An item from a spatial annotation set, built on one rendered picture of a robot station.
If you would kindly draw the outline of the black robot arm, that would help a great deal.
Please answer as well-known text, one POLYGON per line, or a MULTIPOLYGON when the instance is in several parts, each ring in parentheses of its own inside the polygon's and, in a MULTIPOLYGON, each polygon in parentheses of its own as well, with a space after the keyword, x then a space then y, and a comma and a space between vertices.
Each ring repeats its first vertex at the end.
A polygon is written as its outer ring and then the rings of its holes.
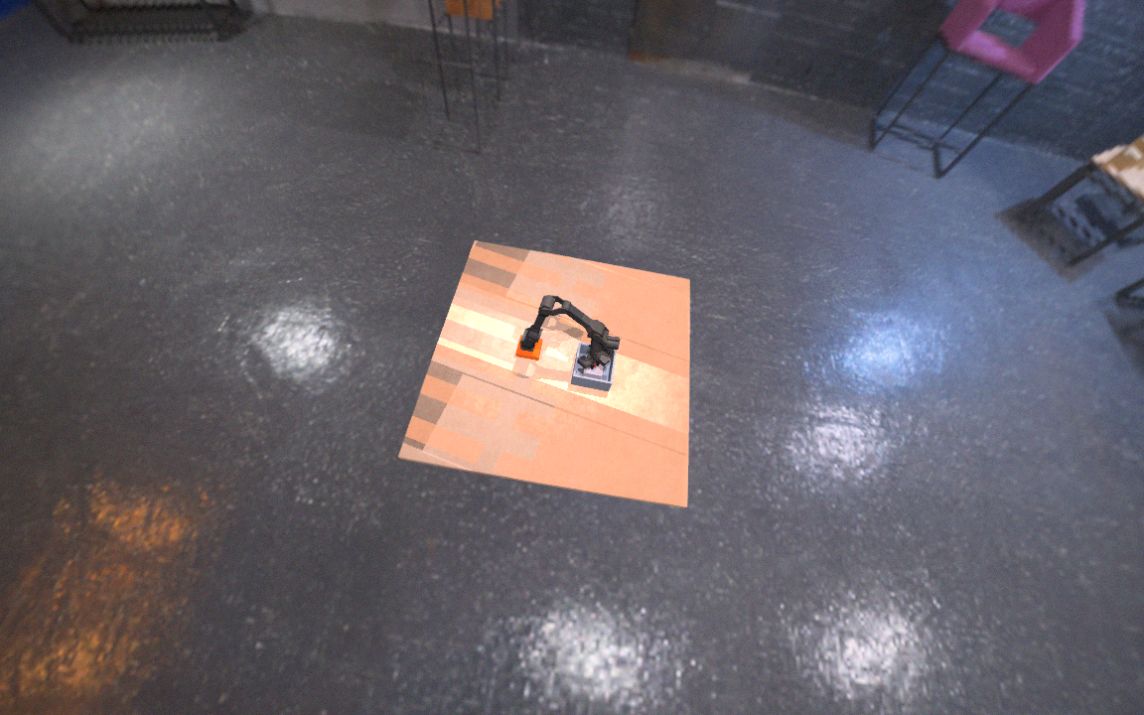
MULTIPOLYGON (((599 347, 604 344, 607 349, 618 350, 619 345, 621 345, 621 337, 609 336, 610 331, 607 329, 607 326, 605 326, 605 323, 591 320, 587 313, 578 311, 578 308, 572 305, 569 300, 554 297, 554 295, 545 295, 543 302, 541 302, 539 308, 537 308, 537 320, 534 321, 534 325, 531 325, 529 329, 525 329, 521 337, 521 350, 523 352, 534 352, 537 340, 540 339, 541 332, 543 332, 541 326, 543 326, 545 318, 548 317, 549 313, 550 316, 555 316, 555 313, 567 313, 571 320, 580 323, 583 329, 587 331, 587 334, 589 334, 587 337, 591 337, 591 348, 599 349, 599 347), (561 303, 561 308, 553 309, 555 302, 561 303)), ((603 350, 601 350, 598 353, 594 353, 594 362, 599 362, 602 366, 607 365, 610 358, 612 358, 612 352, 603 352, 603 350)))

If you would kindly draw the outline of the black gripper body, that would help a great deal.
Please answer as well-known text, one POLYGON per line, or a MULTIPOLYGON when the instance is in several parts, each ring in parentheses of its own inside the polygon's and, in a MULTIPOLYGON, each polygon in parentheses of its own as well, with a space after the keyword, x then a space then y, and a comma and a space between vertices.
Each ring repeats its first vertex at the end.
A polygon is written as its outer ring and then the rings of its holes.
POLYGON ((601 345, 599 349, 591 348, 590 344, 589 357, 585 357, 585 355, 582 355, 581 357, 578 357, 578 363, 580 363, 583 370, 589 370, 591 363, 594 363, 594 353, 598 353, 601 350, 603 350, 603 352, 614 352, 613 349, 607 349, 604 344, 601 345))

